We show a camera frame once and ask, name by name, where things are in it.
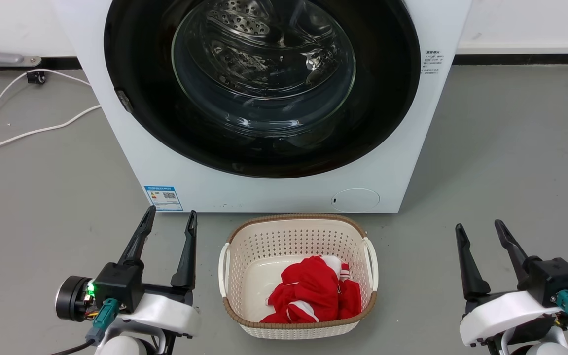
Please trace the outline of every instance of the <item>red cloth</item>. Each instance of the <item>red cloth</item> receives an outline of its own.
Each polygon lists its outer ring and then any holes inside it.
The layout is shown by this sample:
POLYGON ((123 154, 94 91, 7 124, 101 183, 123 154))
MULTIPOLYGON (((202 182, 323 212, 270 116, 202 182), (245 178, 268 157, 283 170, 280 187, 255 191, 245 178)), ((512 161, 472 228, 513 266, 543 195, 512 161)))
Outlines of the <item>red cloth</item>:
POLYGON ((268 304, 275 313, 261 323, 315 323, 347 319, 361 312, 358 283, 335 256, 311 256, 282 272, 268 304))

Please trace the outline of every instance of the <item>white plastic basket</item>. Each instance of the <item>white plastic basket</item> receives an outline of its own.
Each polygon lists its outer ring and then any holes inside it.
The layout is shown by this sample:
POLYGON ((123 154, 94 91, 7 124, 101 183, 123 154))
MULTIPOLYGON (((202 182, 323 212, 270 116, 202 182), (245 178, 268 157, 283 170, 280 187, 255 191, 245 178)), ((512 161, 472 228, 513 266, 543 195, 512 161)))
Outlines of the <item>white plastic basket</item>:
POLYGON ((246 221, 229 237, 218 261, 223 305, 250 335, 265 339, 314 339, 341 335, 366 317, 376 302, 378 261, 372 242, 353 220, 338 215, 275 215, 246 221), (274 312, 266 299, 282 271, 311 255, 333 255, 350 266, 360 285, 362 312, 320 323, 259 323, 274 312))

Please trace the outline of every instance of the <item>white stripe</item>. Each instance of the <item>white stripe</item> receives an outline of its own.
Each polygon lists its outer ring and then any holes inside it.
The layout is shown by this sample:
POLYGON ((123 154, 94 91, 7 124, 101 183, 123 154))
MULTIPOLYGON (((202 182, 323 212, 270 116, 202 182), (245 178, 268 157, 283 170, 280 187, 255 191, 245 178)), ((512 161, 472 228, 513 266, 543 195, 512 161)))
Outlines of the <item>white stripe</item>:
POLYGON ((336 256, 322 256, 321 259, 324 261, 324 263, 331 268, 334 273, 336 274, 336 278, 339 278, 339 273, 341 272, 341 260, 339 258, 337 258, 336 256))
POLYGON ((341 274, 339 275, 339 280, 345 281, 350 279, 350 272, 347 270, 341 270, 341 274))
POLYGON ((297 306, 297 308, 302 310, 304 313, 313 317, 313 319, 315 319, 315 321, 317 323, 319 322, 320 319, 317 318, 317 316, 315 315, 315 311, 313 310, 311 305, 309 303, 307 303, 306 301, 293 301, 293 302, 289 303, 289 305, 297 306))

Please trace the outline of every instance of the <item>black baseboard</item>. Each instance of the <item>black baseboard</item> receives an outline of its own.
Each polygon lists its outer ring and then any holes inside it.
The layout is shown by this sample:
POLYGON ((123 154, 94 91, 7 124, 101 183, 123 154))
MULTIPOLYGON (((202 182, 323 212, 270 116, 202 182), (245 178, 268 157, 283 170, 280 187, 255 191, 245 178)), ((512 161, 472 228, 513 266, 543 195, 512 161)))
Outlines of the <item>black baseboard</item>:
POLYGON ((453 65, 568 64, 568 54, 458 54, 453 65))
MULTIPOLYGON (((568 65, 568 54, 458 54, 453 65, 568 65)), ((78 70, 82 69, 76 57, 43 57, 40 65, 32 68, 0 67, 0 70, 78 70)))
POLYGON ((82 69, 77 57, 43 57, 36 67, 0 67, 0 70, 27 71, 33 69, 78 70, 82 69))

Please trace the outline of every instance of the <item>washing machine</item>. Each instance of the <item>washing machine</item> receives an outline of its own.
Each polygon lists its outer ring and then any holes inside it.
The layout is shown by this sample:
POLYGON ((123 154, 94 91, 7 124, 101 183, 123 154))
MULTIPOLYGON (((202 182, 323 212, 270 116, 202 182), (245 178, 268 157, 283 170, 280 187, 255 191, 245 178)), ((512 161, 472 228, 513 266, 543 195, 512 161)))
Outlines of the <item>washing machine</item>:
POLYGON ((471 0, 53 0, 158 211, 399 210, 471 0))

